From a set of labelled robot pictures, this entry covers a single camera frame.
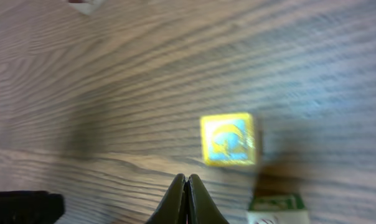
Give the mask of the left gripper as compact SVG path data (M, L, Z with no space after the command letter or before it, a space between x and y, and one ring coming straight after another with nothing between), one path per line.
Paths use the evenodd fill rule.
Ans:
M0 192L0 224L54 224L64 213L64 197L60 194Z

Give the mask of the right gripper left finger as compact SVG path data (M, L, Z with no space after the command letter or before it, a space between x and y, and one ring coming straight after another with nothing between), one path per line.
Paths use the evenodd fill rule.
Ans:
M186 224L186 177L177 174L146 224Z

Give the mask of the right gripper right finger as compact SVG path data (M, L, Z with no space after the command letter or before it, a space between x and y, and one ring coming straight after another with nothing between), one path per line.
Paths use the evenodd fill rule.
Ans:
M192 174L187 182L187 222L228 224L197 174Z

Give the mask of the green letter B block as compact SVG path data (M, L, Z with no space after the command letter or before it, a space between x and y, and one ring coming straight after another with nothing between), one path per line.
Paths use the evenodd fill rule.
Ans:
M249 224L310 224L300 181L289 177L288 171L276 165L259 170L247 210Z

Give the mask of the yellow top wooden block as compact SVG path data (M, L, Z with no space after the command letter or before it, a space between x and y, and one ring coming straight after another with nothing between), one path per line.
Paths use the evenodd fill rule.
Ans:
M250 166L259 159L256 119L249 113L200 118L202 157L208 166Z

